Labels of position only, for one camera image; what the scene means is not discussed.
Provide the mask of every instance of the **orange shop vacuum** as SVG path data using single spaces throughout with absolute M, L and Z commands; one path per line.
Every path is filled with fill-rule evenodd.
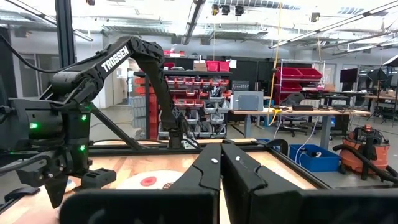
M 380 131 L 365 125 L 355 128 L 345 137 L 343 143 L 333 147 L 333 150 L 341 150 L 339 171 L 342 174 L 349 169 L 360 173 L 362 180 L 366 180 L 369 174 L 376 174 L 381 181 L 398 184 L 398 173 L 388 165 L 389 148 L 388 139 L 384 138 Z

